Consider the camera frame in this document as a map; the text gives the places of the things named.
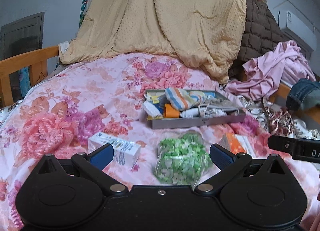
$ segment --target denim jeans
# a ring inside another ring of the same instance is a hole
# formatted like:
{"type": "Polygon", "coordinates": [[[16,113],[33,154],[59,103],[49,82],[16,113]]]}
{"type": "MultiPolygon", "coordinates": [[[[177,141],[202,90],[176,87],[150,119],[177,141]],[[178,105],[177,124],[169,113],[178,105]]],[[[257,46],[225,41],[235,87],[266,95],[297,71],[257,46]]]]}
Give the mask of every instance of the denim jeans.
{"type": "Polygon", "coordinates": [[[286,101],[289,110],[308,110],[320,105],[320,82],[300,79],[291,88],[286,101]]]}

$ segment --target metal screw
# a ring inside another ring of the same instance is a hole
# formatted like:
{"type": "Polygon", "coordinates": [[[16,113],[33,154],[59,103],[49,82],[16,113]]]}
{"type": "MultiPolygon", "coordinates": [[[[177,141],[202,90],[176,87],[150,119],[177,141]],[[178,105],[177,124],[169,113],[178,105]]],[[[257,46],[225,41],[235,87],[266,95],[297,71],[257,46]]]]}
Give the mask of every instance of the metal screw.
{"type": "Polygon", "coordinates": [[[161,196],[163,196],[163,195],[166,194],[166,192],[165,192],[164,190],[158,190],[158,194],[161,195],[161,196]]]}
{"type": "Polygon", "coordinates": [[[113,192],[122,192],[125,190],[125,186],[122,184],[113,184],[110,186],[110,190],[113,192]]]}
{"type": "Polygon", "coordinates": [[[203,192],[209,192],[213,190],[213,186],[207,183],[200,184],[198,186],[198,190],[203,191],[203,192]]]}

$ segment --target pink clothing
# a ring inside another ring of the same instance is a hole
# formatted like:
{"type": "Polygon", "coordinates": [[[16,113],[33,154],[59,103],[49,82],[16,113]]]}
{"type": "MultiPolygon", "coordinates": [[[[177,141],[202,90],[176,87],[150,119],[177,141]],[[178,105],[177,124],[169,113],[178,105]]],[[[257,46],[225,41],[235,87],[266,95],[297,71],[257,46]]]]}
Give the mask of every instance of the pink clothing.
{"type": "Polygon", "coordinates": [[[274,52],[267,52],[246,62],[243,67],[247,81],[234,80],[226,86],[225,91],[256,101],[274,94],[281,79],[293,85],[301,78],[315,81],[308,61],[300,50],[293,40],[278,43],[274,52]]]}

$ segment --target cable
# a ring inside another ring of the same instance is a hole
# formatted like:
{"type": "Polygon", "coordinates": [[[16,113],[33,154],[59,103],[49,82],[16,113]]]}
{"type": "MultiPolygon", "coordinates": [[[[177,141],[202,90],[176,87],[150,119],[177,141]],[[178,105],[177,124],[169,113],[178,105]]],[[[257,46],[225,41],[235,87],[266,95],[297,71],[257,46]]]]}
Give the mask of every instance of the cable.
{"type": "Polygon", "coordinates": [[[318,32],[320,32],[320,29],[316,27],[316,24],[314,22],[312,22],[309,18],[307,18],[307,16],[299,9],[296,7],[295,4],[293,4],[290,0],[287,0],[291,5],[293,5],[312,25],[313,25],[313,33],[315,32],[315,30],[317,30],[318,32]]]}
{"type": "Polygon", "coordinates": [[[36,84],[38,84],[38,83],[40,83],[41,81],[43,81],[43,79],[45,78],[46,76],[41,72],[40,74],[39,74],[39,79],[36,81],[36,84]]]}

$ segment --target brown quilted jacket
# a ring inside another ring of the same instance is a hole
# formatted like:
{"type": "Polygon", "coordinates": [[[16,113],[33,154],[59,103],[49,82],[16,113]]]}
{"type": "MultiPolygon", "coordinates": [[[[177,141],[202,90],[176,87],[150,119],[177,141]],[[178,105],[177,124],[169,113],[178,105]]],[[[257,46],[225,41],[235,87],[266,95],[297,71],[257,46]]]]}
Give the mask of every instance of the brown quilted jacket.
{"type": "Polygon", "coordinates": [[[240,73],[243,70],[242,64],[251,58],[258,58],[266,52],[273,51],[279,42],[285,41],[266,3],[260,0],[246,0],[246,2],[247,20],[241,47],[237,59],[229,70],[229,77],[240,73]]]}

